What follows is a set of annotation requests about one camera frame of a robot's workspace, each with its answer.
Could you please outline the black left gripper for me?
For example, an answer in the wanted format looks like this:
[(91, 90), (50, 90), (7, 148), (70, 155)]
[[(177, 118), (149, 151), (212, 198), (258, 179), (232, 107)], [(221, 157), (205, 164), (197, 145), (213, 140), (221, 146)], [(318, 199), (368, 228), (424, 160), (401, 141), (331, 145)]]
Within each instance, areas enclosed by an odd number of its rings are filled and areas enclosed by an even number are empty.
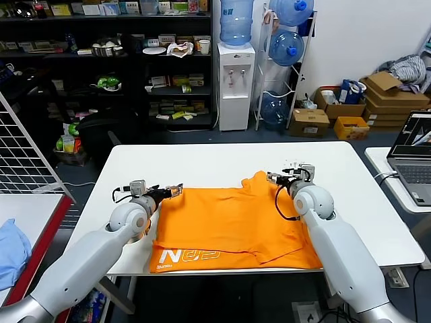
[(183, 183), (168, 186), (167, 188), (157, 188), (149, 190), (147, 195), (151, 197), (155, 204), (160, 204), (164, 199), (170, 199), (181, 195), (183, 192)]

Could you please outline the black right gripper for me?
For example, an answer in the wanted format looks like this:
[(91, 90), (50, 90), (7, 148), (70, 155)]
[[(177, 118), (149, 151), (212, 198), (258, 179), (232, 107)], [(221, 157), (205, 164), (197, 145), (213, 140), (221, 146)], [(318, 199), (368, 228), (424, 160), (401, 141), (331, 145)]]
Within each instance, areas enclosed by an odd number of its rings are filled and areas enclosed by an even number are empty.
[(285, 175), (281, 175), (281, 174), (276, 174), (274, 172), (268, 172), (267, 173), (267, 180), (272, 183), (272, 184), (276, 184), (276, 185), (285, 185), (286, 184), (286, 188), (290, 189), (292, 187), (292, 185), (297, 182), (297, 181), (302, 181), (304, 175), (303, 172), (288, 172)]

